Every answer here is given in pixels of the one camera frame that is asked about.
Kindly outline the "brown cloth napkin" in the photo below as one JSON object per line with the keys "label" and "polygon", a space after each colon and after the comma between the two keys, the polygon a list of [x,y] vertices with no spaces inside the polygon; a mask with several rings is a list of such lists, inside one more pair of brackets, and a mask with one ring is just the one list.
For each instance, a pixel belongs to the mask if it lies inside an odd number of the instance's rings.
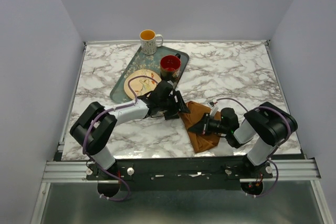
{"label": "brown cloth napkin", "polygon": [[210,113],[211,109],[208,106],[190,101],[186,103],[190,113],[180,113],[184,126],[187,130],[191,145],[195,153],[208,151],[219,144],[220,137],[216,134],[201,135],[189,132],[188,129],[199,122],[204,113]]}

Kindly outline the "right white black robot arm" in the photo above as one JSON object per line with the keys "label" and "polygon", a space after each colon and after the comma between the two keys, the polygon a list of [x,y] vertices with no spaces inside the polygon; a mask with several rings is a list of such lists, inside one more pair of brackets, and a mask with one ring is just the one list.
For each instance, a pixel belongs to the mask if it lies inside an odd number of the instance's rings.
{"label": "right white black robot arm", "polygon": [[243,157],[243,163],[239,166],[242,173],[249,178],[259,174],[261,165],[298,129],[293,116],[270,102],[247,111],[242,123],[239,123],[232,108],[221,109],[220,119],[215,119],[212,114],[213,112],[204,113],[187,131],[204,136],[212,133],[224,134],[228,144],[234,148],[245,145],[258,135],[257,142]]}

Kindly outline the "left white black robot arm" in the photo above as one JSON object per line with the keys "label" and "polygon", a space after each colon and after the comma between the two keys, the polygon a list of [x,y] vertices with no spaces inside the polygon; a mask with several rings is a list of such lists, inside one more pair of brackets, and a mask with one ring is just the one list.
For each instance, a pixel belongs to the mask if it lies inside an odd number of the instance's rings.
{"label": "left white black robot arm", "polygon": [[117,161],[108,150],[107,142],[114,128],[161,112],[166,120],[176,119],[180,113],[190,113],[181,93],[164,80],[154,90],[109,109],[99,102],[89,104],[71,127],[70,135],[80,144],[83,153],[99,166],[98,173],[104,179],[112,179],[116,175]]}

